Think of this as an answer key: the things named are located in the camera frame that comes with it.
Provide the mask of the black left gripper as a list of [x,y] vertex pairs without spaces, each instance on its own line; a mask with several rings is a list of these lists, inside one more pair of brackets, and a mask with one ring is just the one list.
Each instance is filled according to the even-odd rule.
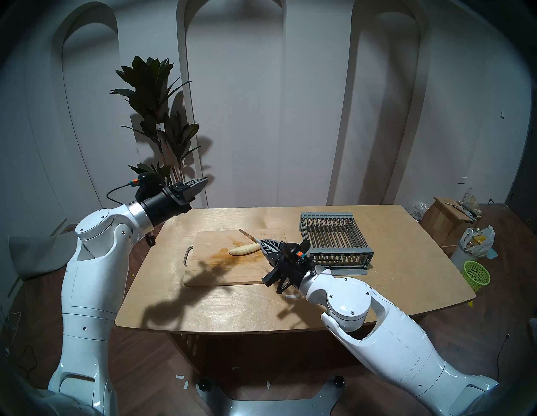
[[191,210],[190,203],[196,199],[208,184],[209,177],[195,178],[184,184],[164,187],[155,196],[141,202],[152,226],[158,226],[168,219]]

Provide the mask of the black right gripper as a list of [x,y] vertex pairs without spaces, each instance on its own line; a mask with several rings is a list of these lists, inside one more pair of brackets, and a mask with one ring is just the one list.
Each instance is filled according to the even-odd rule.
[[284,242],[274,239],[261,240],[262,254],[272,266],[262,282],[267,287],[277,285],[277,294],[282,294],[291,286],[298,288],[306,274],[315,271],[315,264],[306,252],[291,253],[290,257],[286,257],[282,253],[284,245]]

